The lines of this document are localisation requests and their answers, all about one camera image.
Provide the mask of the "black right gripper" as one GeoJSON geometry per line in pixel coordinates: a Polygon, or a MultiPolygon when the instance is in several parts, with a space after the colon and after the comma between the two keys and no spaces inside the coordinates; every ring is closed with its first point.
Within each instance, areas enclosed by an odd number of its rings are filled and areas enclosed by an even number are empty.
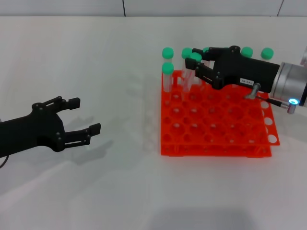
{"type": "Polygon", "coordinates": [[[252,88],[260,85],[260,91],[270,93],[277,72],[278,64],[252,59],[240,53],[240,47],[209,47],[207,50],[193,48],[205,61],[215,61],[214,70],[194,59],[185,59],[185,67],[195,71],[195,77],[220,90],[226,85],[236,84],[252,88]]]}

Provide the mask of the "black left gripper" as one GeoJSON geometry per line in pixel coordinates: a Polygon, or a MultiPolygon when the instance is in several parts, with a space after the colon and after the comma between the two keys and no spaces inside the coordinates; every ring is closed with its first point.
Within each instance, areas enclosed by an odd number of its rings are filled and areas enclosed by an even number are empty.
{"type": "Polygon", "coordinates": [[[63,110],[80,107],[80,98],[64,100],[61,96],[44,103],[32,105],[32,112],[24,117],[1,122],[0,156],[5,157],[38,146],[46,146],[55,152],[67,148],[89,145],[91,137],[99,135],[101,124],[86,129],[65,132],[57,115],[63,110]]]}

